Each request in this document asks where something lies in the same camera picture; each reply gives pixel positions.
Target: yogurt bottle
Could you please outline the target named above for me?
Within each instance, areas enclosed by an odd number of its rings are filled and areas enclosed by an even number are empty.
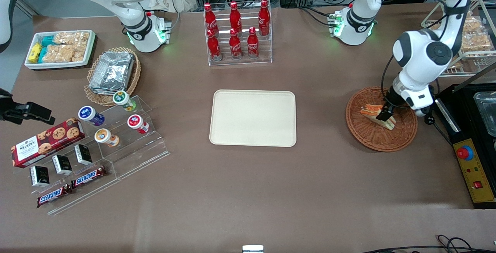
[[[148,123],[143,121],[143,117],[141,117],[140,115],[131,115],[127,119],[127,124],[129,127],[131,127],[131,129],[135,129],[141,134],[147,133],[150,127]]]
[[[105,121],[105,117],[91,106],[84,106],[77,114],[79,119],[89,122],[94,126],[100,126]]]
[[[112,133],[110,133],[110,131],[108,131],[105,128],[98,129],[98,131],[96,131],[95,133],[95,141],[99,143],[104,143],[109,147],[114,147],[118,145],[119,140],[120,139],[117,135],[113,135]]]
[[[124,110],[131,112],[136,108],[136,101],[129,97],[126,91],[117,91],[113,96],[114,103],[116,105],[124,107]]]

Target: walkers cookie box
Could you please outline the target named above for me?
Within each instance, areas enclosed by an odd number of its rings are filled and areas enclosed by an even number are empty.
[[[14,167],[26,168],[82,138],[84,132],[81,122],[73,117],[13,146],[10,149],[12,164]]]

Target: round wicker tray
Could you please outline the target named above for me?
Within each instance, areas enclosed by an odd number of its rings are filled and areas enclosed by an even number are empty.
[[[133,93],[134,89],[136,88],[136,85],[138,85],[138,80],[140,79],[140,73],[141,73],[141,64],[139,62],[138,56],[136,55],[135,52],[130,50],[129,48],[111,48],[110,50],[107,50],[107,52],[129,52],[134,55],[134,64],[133,64],[133,74],[131,74],[131,78],[129,78],[129,84],[127,86],[126,92],[131,96]],[[93,74],[95,72],[95,68],[98,65],[98,62],[100,61],[100,55],[92,64],[90,71],[88,71],[88,75],[86,78],[88,79],[88,83],[91,81],[91,78],[93,77]],[[89,85],[84,87],[84,92],[86,93],[86,96],[88,99],[94,103],[103,105],[103,106],[113,106],[115,103],[112,100],[112,95],[101,95],[101,94],[96,94],[91,91]]]
[[[382,152],[398,151],[408,146],[417,134],[417,116],[409,108],[395,108],[395,128],[388,130],[360,114],[365,104],[382,105],[380,87],[367,87],[352,96],[346,106],[346,124],[353,136],[366,147]]]

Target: table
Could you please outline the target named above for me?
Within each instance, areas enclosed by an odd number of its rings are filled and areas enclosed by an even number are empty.
[[[337,7],[325,8],[332,12]],[[9,148],[47,128],[0,124],[0,248],[4,252],[360,252],[436,244],[459,236],[494,249],[496,211],[473,210],[452,148],[423,122],[413,143],[378,153],[345,123],[349,98],[379,85],[395,39],[418,29],[429,4],[383,6],[360,46],[330,39],[298,9],[275,9],[274,62],[208,67],[202,13],[181,15],[171,43],[139,53],[135,94],[152,107],[170,156],[60,215],[35,209],[28,172],[12,174]],[[115,17],[34,17],[35,32],[92,29],[96,54],[131,48]],[[386,84],[399,67],[391,64]],[[23,67],[14,99],[53,110],[57,120],[89,103],[87,69]],[[288,90],[296,95],[298,142],[292,148],[215,146],[208,132],[218,89]]]

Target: bread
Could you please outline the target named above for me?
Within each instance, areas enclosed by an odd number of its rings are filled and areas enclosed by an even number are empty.
[[[376,117],[381,113],[382,106],[381,105],[365,105],[364,107],[361,108],[360,114],[364,115],[371,121],[379,124],[380,126],[387,128],[389,130],[394,129],[394,126],[396,124],[396,120],[394,117],[390,117],[388,120],[383,122],[382,120],[376,119]]]

